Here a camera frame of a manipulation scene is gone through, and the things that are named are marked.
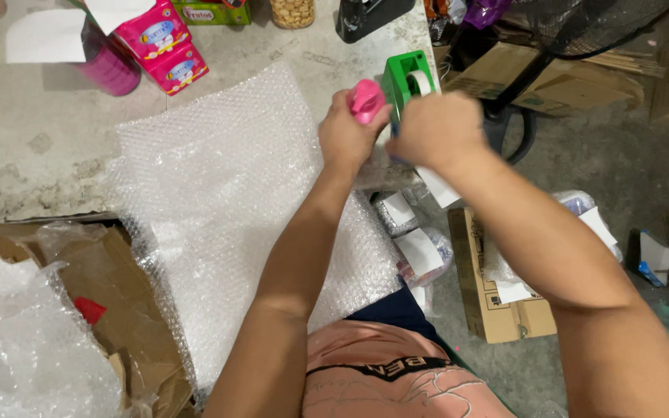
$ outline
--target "pink shirt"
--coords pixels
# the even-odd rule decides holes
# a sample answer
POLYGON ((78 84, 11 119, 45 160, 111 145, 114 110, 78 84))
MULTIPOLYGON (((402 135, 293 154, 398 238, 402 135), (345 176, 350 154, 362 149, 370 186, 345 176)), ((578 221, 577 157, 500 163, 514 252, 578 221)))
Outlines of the pink shirt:
POLYGON ((417 332, 340 320, 309 336, 304 417, 513 416, 417 332))

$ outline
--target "pink bottle cap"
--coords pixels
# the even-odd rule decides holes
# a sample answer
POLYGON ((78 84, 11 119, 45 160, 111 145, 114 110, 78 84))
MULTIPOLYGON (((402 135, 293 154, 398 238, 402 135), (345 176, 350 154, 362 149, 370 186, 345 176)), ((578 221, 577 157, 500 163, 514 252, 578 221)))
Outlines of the pink bottle cap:
POLYGON ((373 80, 363 79, 347 94, 347 107, 358 123, 371 123, 376 114, 386 104, 381 87, 373 80))

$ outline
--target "left hand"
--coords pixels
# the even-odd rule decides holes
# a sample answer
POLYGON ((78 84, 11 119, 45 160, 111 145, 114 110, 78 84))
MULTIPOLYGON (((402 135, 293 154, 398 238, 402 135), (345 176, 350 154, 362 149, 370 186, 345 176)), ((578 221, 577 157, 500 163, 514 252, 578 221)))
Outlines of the left hand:
POLYGON ((347 107, 348 91, 340 90, 332 96, 327 117, 319 126, 319 144, 324 167, 346 170, 355 176, 371 155, 378 134, 388 124, 392 105, 385 105, 371 123, 361 125, 347 107))

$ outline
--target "jar of nuts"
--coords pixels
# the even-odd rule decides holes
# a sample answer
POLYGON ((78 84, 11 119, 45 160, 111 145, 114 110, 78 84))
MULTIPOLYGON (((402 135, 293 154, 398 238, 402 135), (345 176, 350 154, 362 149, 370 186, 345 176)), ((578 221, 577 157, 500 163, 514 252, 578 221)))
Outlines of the jar of nuts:
POLYGON ((273 20, 285 29, 301 29, 314 22, 314 0, 270 0, 273 20))

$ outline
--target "white paper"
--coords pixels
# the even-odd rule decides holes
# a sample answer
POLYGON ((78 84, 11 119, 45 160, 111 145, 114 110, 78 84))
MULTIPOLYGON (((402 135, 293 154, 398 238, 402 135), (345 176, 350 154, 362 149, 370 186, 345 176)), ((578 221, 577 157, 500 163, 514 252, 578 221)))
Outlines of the white paper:
POLYGON ((391 219, 394 219, 396 226, 403 225, 415 217, 412 207, 404 199, 404 195, 401 192, 396 192, 385 198, 384 206, 386 206, 386 212, 389 213, 391 219))
POLYGON ((667 285, 667 272, 657 273, 656 271, 667 271, 669 269, 669 247, 666 247, 655 241, 648 233, 639 234, 639 245, 641 246, 642 261, 647 263, 652 274, 655 275, 663 285, 667 285))
POLYGON ((148 12, 156 0, 86 0, 86 4, 99 28, 109 35, 121 24, 148 12))
POLYGON ((425 289, 420 286, 414 289, 410 289, 410 291, 412 292, 412 296, 415 297, 415 301, 420 306, 420 309, 422 309, 424 312, 424 310, 427 308, 427 305, 425 304, 425 289))
POLYGON ((14 22, 7 31, 7 63, 85 62, 81 9, 35 12, 14 22))
POLYGON ((581 214, 578 216, 578 218, 580 218, 582 222, 589 226, 590 229, 592 229, 592 231, 595 232, 601 240, 603 240, 603 243, 607 247, 615 245, 618 242, 616 241, 616 238, 611 235, 611 233, 608 231, 608 228, 606 228, 606 224, 604 224, 603 220, 600 218, 597 206, 590 209, 588 212, 581 214))
POLYGON ((419 166, 417 167, 417 174, 422 177, 422 181, 425 182, 427 188, 430 189, 432 196, 435 197, 435 200, 440 207, 446 207, 461 198, 460 194, 456 193, 445 180, 440 178, 440 176, 431 169, 419 166))
POLYGON ((495 282, 497 293, 503 303, 532 298, 533 294, 522 283, 495 282))
POLYGON ((395 238, 394 242, 418 277, 443 265, 438 249, 421 228, 395 238))

